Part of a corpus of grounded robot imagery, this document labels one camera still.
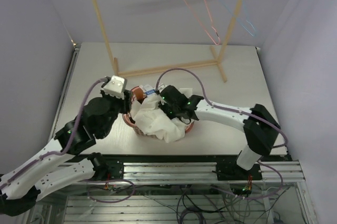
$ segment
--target gray wall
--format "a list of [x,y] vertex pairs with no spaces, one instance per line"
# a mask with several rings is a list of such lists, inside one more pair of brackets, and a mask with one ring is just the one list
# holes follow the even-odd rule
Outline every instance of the gray wall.
[[281,126],[320,223],[336,223],[337,0],[290,0],[262,47]]
[[[52,0],[73,40],[102,42],[91,0]],[[111,42],[210,44],[209,37],[182,0],[97,0]],[[207,21],[202,0],[188,0],[200,18]],[[236,0],[225,0],[234,9]],[[217,0],[208,0],[221,38],[230,14]],[[231,44],[261,46],[288,0],[246,0],[252,23],[260,31],[251,37],[237,26]]]
[[50,0],[0,0],[0,173],[47,142],[72,50]]

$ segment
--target wooden frame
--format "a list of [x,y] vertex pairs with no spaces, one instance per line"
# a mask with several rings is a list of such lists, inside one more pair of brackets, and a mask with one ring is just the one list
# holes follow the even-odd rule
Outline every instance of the wooden frame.
[[185,69],[191,69],[191,68],[196,68],[196,67],[206,67],[206,66],[213,66],[216,65],[217,68],[219,69],[219,72],[221,74],[221,78],[224,82],[227,81],[227,76],[222,68],[222,59],[225,54],[225,49],[227,47],[227,44],[229,42],[229,39],[233,33],[234,27],[235,27],[235,22],[236,18],[238,17],[241,6],[242,6],[242,0],[237,0],[235,10],[234,10],[234,16],[231,18],[231,21],[228,25],[227,28],[227,33],[226,36],[222,42],[221,49],[219,54],[217,54],[215,48],[213,45],[210,46],[211,53],[213,55],[213,59],[211,60],[205,60],[205,61],[198,61],[198,62],[190,62],[190,63],[181,63],[181,64],[171,64],[171,65],[166,65],[166,66],[159,66],[159,67],[152,67],[152,68],[147,68],[147,69],[142,69],[142,70],[133,70],[133,71],[120,71],[119,66],[118,66],[118,59],[115,58],[112,54],[111,47],[109,45],[109,40],[106,35],[105,27],[103,24],[102,16],[100,9],[97,4],[97,0],[92,0],[92,3],[95,8],[97,20],[100,24],[101,32],[103,35],[104,43],[109,55],[109,59],[111,62],[111,66],[114,70],[114,74],[122,76],[122,77],[131,77],[131,76],[138,76],[138,75],[147,75],[147,74],[154,74],[154,73],[161,73],[164,72],[165,70],[171,69],[173,67],[183,67]]

